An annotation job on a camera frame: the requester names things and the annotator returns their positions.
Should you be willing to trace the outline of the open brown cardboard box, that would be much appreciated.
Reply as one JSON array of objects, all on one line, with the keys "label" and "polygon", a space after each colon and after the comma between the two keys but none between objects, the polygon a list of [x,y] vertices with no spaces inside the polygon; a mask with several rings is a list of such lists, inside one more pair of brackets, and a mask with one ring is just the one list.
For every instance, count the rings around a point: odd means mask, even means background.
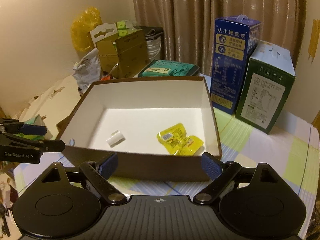
[{"label": "open brown cardboard box", "polygon": [[116,23],[104,23],[89,33],[103,72],[116,79],[137,75],[150,61],[142,29],[119,37]]}]

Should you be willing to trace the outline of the green tissue packs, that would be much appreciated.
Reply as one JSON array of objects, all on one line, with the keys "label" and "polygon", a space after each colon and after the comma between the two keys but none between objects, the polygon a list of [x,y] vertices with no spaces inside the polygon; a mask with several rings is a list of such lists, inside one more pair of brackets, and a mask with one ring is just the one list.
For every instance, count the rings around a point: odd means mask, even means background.
[{"label": "green tissue packs", "polygon": [[135,21],[132,20],[119,21],[116,23],[116,26],[119,37],[124,37],[138,31],[138,29],[135,27]]}]

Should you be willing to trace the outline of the yellow plastic bag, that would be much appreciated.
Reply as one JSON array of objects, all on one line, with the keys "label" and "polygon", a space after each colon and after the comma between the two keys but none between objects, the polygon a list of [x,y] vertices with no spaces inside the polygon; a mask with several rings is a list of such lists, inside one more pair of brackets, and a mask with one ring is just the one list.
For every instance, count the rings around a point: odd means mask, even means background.
[{"label": "yellow plastic bag", "polygon": [[91,48],[89,32],[102,23],[100,11],[96,7],[89,7],[84,10],[71,25],[71,39],[74,49],[85,52]]}]

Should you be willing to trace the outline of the green white carton box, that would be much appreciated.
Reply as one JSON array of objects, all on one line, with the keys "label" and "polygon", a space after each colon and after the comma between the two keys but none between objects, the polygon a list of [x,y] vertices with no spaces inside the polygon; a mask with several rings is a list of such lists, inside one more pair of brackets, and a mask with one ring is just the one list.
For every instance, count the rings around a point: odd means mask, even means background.
[{"label": "green white carton box", "polygon": [[235,117],[268,134],[296,79],[290,51],[260,41],[249,58]]}]

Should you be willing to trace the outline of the brown cardboard box white inside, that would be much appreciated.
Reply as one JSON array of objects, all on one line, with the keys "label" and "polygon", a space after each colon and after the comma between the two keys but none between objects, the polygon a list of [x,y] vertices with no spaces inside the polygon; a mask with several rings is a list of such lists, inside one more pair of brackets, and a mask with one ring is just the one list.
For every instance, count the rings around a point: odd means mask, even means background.
[{"label": "brown cardboard box white inside", "polygon": [[[182,123],[187,135],[203,141],[193,156],[170,155],[157,134]],[[125,140],[106,140],[120,131]],[[118,155],[118,177],[157,181],[207,181],[201,156],[222,157],[214,109],[204,77],[135,77],[93,83],[57,138],[73,164]]]}]

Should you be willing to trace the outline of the green wet wipes pack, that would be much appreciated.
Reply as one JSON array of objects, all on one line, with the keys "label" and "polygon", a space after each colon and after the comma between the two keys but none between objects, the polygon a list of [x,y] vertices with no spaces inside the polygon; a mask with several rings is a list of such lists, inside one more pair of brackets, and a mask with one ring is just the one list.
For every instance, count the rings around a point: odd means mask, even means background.
[{"label": "green wet wipes pack", "polygon": [[138,77],[153,76],[194,76],[200,71],[199,66],[167,60],[152,60],[143,70],[138,73]]}]

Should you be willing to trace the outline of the white crumpled plastic bag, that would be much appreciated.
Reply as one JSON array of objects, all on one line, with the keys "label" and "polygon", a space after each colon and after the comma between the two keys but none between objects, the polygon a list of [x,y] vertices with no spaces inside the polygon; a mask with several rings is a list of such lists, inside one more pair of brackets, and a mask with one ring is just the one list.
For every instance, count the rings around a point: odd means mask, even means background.
[{"label": "white crumpled plastic bag", "polygon": [[84,94],[89,86],[100,81],[103,72],[100,65],[99,51],[94,48],[73,67],[73,77],[78,85],[78,92]]}]

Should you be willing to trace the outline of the yellow snack packet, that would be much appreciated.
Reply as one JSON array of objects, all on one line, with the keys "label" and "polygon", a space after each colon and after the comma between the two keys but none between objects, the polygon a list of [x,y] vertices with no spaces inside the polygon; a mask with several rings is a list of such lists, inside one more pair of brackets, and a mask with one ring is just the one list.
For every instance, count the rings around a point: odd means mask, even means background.
[{"label": "yellow snack packet", "polygon": [[203,146],[203,141],[200,138],[187,135],[182,123],[159,132],[157,140],[170,155],[175,156],[193,156]]}]

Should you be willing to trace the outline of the black paper bag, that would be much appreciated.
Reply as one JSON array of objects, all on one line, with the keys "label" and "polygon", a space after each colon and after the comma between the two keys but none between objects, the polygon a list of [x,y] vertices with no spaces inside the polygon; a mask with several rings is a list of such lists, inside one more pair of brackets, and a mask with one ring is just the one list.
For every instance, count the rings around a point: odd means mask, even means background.
[{"label": "black paper bag", "polygon": [[144,31],[148,57],[150,60],[163,60],[164,29],[162,27],[139,26]]}]

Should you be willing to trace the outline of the blue milk carton box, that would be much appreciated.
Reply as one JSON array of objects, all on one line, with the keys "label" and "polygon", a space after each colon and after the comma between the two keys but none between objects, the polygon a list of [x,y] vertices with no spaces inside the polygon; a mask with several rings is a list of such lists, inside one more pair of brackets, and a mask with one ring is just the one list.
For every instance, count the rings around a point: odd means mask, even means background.
[{"label": "blue milk carton box", "polygon": [[215,108],[230,115],[236,110],[260,29],[261,22],[246,15],[215,19],[210,98]]}]

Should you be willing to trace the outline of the small white tube cap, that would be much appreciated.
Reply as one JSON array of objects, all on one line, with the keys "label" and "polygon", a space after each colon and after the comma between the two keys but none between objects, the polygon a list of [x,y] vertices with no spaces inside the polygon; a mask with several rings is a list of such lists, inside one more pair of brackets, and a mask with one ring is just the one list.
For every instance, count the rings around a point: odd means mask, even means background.
[{"label": "small white tube cap", "polygon": [[111,134],[111,136],[106,140],[106,142],[111,148],[113,148],[114,146],[118,145],[124,140],[125,140],[125,137],[120,131],[114,131]]}]

